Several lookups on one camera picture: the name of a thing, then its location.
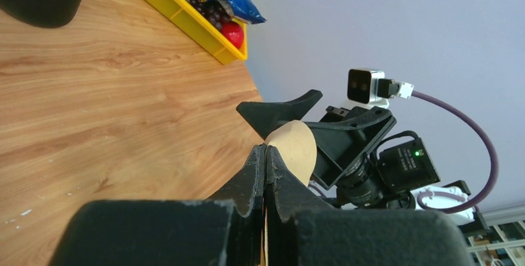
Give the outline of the brown paper coffee filter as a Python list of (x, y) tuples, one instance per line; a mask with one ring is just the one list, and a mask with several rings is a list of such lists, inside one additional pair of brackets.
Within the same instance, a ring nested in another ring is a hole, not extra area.
[(313, 132), (304, 122), (286, 122), (272, 131), (264, 143), (276, 147), (287, 169), (308, 186), (316, 164), (317, 146)]

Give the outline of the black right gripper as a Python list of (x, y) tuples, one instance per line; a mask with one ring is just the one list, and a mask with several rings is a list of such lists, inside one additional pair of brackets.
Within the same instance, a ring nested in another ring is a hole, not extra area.
[[(281, 125), (301, 120), (323, 97), (311, 89), (285, 102), (243, 101), (236, 111), (262, 139)], [(422, 139), (413, 131), (389, 136), (396, 118), (388, 109), (330, 106), (318, 122), (307, 122), (317, 148), (312, 179), (336, 187), (337, 205), (386, 208), (411, 191), (440, 181)]]

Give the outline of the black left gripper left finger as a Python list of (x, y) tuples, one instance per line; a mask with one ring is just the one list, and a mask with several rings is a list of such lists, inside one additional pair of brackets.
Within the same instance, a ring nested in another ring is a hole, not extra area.
[(71, 218), (51, 265), (259, 265), (265, 145), (204, 200), (95, 200)]

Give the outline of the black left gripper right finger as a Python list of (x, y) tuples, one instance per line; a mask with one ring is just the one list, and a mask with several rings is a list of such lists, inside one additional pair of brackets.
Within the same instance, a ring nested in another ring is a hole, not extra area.
[(341, 210), (315, 196), (266, 150), (269, 265), (472, 265), (458, 227), (443, 213)]

